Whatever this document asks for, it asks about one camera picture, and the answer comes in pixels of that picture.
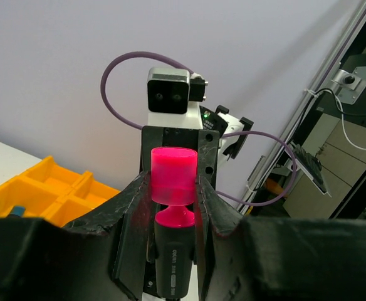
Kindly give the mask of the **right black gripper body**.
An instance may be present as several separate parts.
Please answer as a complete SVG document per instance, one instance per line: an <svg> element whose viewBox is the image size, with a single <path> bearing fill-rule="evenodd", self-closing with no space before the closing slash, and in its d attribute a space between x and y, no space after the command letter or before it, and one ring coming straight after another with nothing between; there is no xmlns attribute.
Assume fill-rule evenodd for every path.
<svg viewBox="0 0 366 301"><path fill-rule="evenodd" d="M219 132L204 129L178 129L146 125L141 131L140 171L150 172L151 150L180 147L198 154L196 181L202 190L215 194Z"/></svg>

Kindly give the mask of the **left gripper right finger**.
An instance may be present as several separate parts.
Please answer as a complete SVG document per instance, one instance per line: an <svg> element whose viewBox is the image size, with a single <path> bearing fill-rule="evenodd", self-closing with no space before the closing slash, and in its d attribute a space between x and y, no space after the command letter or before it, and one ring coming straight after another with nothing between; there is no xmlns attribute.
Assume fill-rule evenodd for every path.
<svg viewBox="0 0 366 301"><path fill-rule="evenodd" d="M244 217L203 176L196 197L199 300L295 300L296 222Z"/></svg>

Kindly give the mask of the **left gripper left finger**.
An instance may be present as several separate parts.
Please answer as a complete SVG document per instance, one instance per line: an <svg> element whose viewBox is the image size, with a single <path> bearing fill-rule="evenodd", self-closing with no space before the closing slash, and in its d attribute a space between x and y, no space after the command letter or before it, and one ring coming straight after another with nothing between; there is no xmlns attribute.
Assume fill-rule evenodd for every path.
<svg viewBox="0 0 366 301"><path fill-rule="evenodd" d="M64 300L141 300L152 209L150 174L141 172L66 225L77 251Z"/></svg>

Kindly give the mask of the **pink highlighter cap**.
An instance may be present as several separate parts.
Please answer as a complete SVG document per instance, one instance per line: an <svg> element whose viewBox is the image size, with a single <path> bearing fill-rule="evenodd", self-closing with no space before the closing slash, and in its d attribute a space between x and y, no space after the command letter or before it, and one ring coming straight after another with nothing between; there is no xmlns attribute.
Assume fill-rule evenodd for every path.
<svg viewBox="0 0 366 301"><path fill-rule="evenodd" d="M167 206L186 206L196 198L196 151L181 147L151 150L152 200Z"/></svg>

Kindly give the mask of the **pink highlighter marker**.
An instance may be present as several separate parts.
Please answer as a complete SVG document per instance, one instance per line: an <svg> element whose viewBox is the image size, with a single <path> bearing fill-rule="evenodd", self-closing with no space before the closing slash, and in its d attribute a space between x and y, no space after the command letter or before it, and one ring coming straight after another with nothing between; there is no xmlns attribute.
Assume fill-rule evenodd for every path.
<svg viewBox="0 0 366 301"><path fill-rule="evenodd" d="M195 216L186 206L168 206L155 215L157 294L166 299L187 295L194 260Z"/></svg>

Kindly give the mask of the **blue highlighter marker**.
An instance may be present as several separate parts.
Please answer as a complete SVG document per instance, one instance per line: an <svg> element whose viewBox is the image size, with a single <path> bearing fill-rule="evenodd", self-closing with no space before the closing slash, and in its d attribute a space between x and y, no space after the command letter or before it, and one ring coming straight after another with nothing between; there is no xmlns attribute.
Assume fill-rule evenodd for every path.
<svg viewBox="0 0 366 301"><path fill-rule="evenodd" d="M16 217L16 218L22 218L24 213L26 211L26 208L24 206L13 206L10 213L8 214L8 217Z"/></svg>

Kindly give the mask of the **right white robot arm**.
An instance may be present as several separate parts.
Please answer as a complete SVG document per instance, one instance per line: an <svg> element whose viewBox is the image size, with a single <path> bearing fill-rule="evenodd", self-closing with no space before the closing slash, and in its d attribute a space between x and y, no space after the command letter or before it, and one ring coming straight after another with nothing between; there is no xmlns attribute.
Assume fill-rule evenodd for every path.
<svg viewBox="0 0 366 301"><path fill-rule="evenodd" d="M253 122L229 114L218 106L214 111L189 102L185 114L150 112L141 133L140 171L150 169L150 153L155 147L183 147L198 153L198 173L216 187L217 170L235 159L246 141L245 135L227 134L250 130Z"/></svg>

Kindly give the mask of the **yellow divided storage tray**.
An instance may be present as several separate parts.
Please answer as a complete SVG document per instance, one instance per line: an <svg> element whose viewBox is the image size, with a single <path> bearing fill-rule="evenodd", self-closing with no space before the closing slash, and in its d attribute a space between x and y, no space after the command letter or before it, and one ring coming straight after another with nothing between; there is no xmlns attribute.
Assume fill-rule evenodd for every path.
<svg viewBox="0 0 366 301"><path fill-rule="evenodd" d="M78 174L48 156L0 185L0 218L19 205L26 208L22 218L43 218L62 227L119 192L97 181L92 172Z"/></svg>

